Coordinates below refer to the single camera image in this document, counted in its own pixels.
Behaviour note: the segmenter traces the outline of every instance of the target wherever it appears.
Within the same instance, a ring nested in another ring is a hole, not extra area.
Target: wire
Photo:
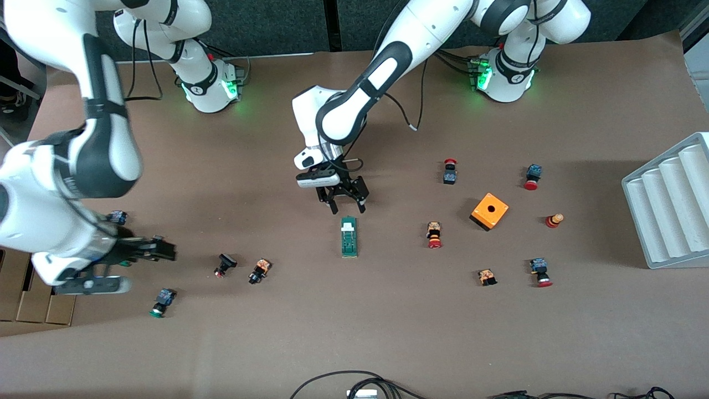
[[[357,137],[355,137],[352,144],[350,144],[350,148],[347,149],[347,152],[342,156],[343,160],[344,160],[345,156],[347,156],[347,154],[350,153],[350,150],[352,149],[352,146],[357,142],[357,139],[362,135],[362,131],[364,130],[364,127],[366,125],[367,125],[366,123],[362,125],[361,129],[359,130],[359,133],[357,134]],[[324,150],[323,137],[320,135],[319,132],[318,132],[318,144],[320,145],[320,152],[323,153],[323,157],[325,157],[325,159],[330,163],[330,165],[333,168],[339,169],[339,170],[346,172],[346,173],[354,173],[354,172],[359,172],[364,167],[364,161],[359,158],[354,159],[354,160],[359,161],[359,166],[356,167],[355,169],[343,168],[342,166],[339,166],[338,164],[336,164],[333,160],[330,159],[330,156],[328,155],[327,151]]]
[[[436,57],[436,58],[438,58],[441,62],[443,62],[444,64],[446,64],[449,68],[453,69],[454,71],[460,72],[460,73],[463,73],[463,74],[466,74],[466,75],[470,76],[470,72],[468,72],[468,71],[466,71],[466,70],[462,70],[462,69],[458,68],[457,66],[451,64],[450,62],[446,61],[445,58],[441,57],[441,56],[438,55],[437,53],[433,53],[433,56]]]
[[[458,54],[449,53],[446,50],[437,50],[436,53],[438,53],[438,55],[442,55],[443,57],[448,58],[451,61],[457,61],[457,62],[465,63],[465,64],[470,62],[470,59],[471,59],[470,57],[466,58],[466,57],[462,57]]]
[[[128,90],[128,95],[125,98],[126,102],[129,101],[137,101],[137,100],[154,100],[154,101],[159,101],[162,99],[162,87],[160,86],[160,81],[157,79],[157,74],[155,73],[155,64],[152,61],[152,53],[150,52],[150,41],[147,38],[147,21],[143,20],[143,37],[145,38],[145,48],[147,51],[147,59],[150,61],[150,70],[152,71],[152,78],[155,81],[155,84],[157,85],[157,91],[160,93],[158,97],[149,97],[149,96],[139,96],[139,97],[131,97],[130,95],[133,93],[133,89],[135,89],[135,33],[138,30],[138,25],[140,23],[135,24],[133,26],[133,56],[132,56],[132,64],[133,64],[133,78],[132,82],[130,83],[130,89]]]
[[[535,22],[537,21],[537,0],[534,0],[534,20]],[[537,41],[539,40],[539,25],[537,24],[535,26],[537,27],[537,35],[535,36],[534,44],[530,49],[530,54],[527,56],[527,65],[529,65],[532,60],[532,53],[534,52],[535,47],[537,47]]]
[[[419,110],[418,110],[418,123],[416,124],[416,126],[412,125],[411,122],[408,120],[408,115],[406,115],[406,110],[403,108],[401,103],[396,98],[394,98],[394,96],[392,96],[391,94],[384,92],[384,95],[386,97],[388,97],[391,101],[394,102],[394,104],[396,104],[399,107],[399,109],[401,110],[401,114],[403,115],[403,120],[406,122],[408,127],[410,127],[411,130],[413,130],[413,131],[418,131],[418,128],[421,126],[421,119],[423,119],[423,87],[424,87],[423,83],[424,83],[424,79],[426,77],[426,67],[427,66],[428,66],[428,60],[426,60],[423,63],[423,70],[421,71],[421,101],[420,101],[420,106],[419,106]]]
[[[401,399],[401,392],[404,392],[408,395],[413,396],[416,399],[427,399],[421,395],[417,395],[414,392],[411,392],[410,390],[400,386],[397,383],[394,383],[392,381],[386,380],[385,378],[382,378],[381,376],[378,376],[375,373],[372,373],[370,371],[359,371],[359,370],[344,370],[344,371],[333,371],[332,373],[327,373],[323,374],[314,378],[311,378],[307,380],[306,382],[302,383],[298,389],[293,392],[293,395],[291,395],[290,399],[294,399],[298,393],[305,388],[308,384],[320,380],[322,378],[330,377],[330,376],[337,376],[340,374],[364,374],[366,376],[372,376],[372,378],[367,378],[366,380],[362,380],[352,386],[350,389],[350,394],[347,396],[347,399],[354,399],[357,392],[364,388],[367,385],[376,385],[383,393],[385,398],[389,398],[389,395],[391,395],[392,399]]]
[[[386,28],[387,23],[389,23],[389,20],[391,17],[394,15],[394,12],[401,6],[403,3],[403,0],[399,0],[396,5],[391,9],[391,12],[389,13],[389,16],[386,17],[386,20],[384,20],[384,24],[381,25],[381,29],[379,29],[379,35],[376,36],[376,41],[374,42],[374,49],[372,50],[372,59],[374,59],[374,55],[376,54],[376,51],[379,49],[379,45],[381,44],[379,40],[381,39],[381,34],[384,32],[384,28]]]
[[[618,398],[623,398],[623,399],[657,399],[655,397],[656,392],[664,393],[665,395],[667,395],[667,397],[669,399],[674,399],[674,396],[672,396],[671,393],[667,392],[663,388],[660,388],[659,386],[654,386],[654,387],[650,388],[650,390],[647,391],[647,393],[644,395],[628,396],[628,395],[625,395],[623,393],[618,393],[618,392],[611,393],[611,395],[613,396],[613,399],[618,399]]]
[[[291,397],[289,399],[295,398],[296,395],[298,395],[298,392],[300,392],[303,388],[305,388],[309,383],[312,383],[314,381],[320,380],[322,378],[330,377],[330,376],[338,376],[340,374],[365,374],[367,376],[381,378],[380,376],[376,375],[375,373],[372,373],[371,371],[360,371],[360,370],[333,371],[332,373],[326,373],[326,374],[319,375],[317,377],[312,377],[311,379],[302,383],[301,386],[299,386],[298,389],[296,389],[296,391],[293,392],[293,395],[291,395]]]
[[[229,53],[226,50],[222,50],[219,47],[206,44],[201,40],[199,40],[199,43],[202,44],[203,46],[207,47],[209,50],[219,53],[223,57],[238,58],[236,55]],[[247,81],[249,80],[249,76],[251,75],[251,57],[249,57],[248,55],[246,56],[246,63],[247,63],[246,72],[244,72],[244,79],[241,81],[242,82],[241,84],[243,84],[243,85],[246,85]]]

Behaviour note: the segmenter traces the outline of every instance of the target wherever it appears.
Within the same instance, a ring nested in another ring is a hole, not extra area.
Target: person's leg
[[[17,68],[17,53],[9,44],[0,40],[0,76],[15,83],[22,81],[20,70]],[[0,83],[0,99],[14,100],[17,90]]]
[[[17,53],[4,41],[0,40],[0,76],[12,82],[22,84],[23,79],[17,65]],[[25,121],[30,113],[31,100],[7,84],[0,83],[0,111],[13,121]]]

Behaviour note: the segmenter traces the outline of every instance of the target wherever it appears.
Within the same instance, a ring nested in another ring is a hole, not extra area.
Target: gray wall
[[[342,49],[371,50],[397,1],[337,0]],[[585,0],[593,16],[591,25],[578,41],[616,40],[622,33],[625,38],[645,38],[670,31],[699,1]],[[213,13],[213,24],[201,37],[230,53],[274,55],[330,48],[323,0],[207,0],[207,3]],[[118,60],[130,59],[130,48],[113,32],[111,13],[99,16],[99,32]],[[495,38],[483,34],[473,23],[465,22],[445,47],[490,45],[494,41]],[[138,59],[144,60],[145,54],[138,52]]]
[[[200,36],[236,55],[328,51],[322,0],[206,0],[212,29]],[[130,60],[130,47],[113,30],[113,13],[99,13],[99,34],[117,60]],[[144,52],[137,58],[147,59]]]
[[[398,0],[337,0],[343,50],[371,50],[377,33]],[[593,16],[581,42],[615,40],[646,0],[584,0]],[[472,22],[465,22],[445,43],[446,48],[491,45],[492,38]]]

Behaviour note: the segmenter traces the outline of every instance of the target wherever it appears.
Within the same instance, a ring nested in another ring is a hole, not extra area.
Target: cardboard
[[[30,254],[2,249],[0,337],[68,327],[75,296],[53,295],[32,269]]]

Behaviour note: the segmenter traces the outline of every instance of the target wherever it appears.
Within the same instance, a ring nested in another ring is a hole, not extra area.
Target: white rack
[[[652,269],[709,266],[708,142],[695,133],[623,179]]]

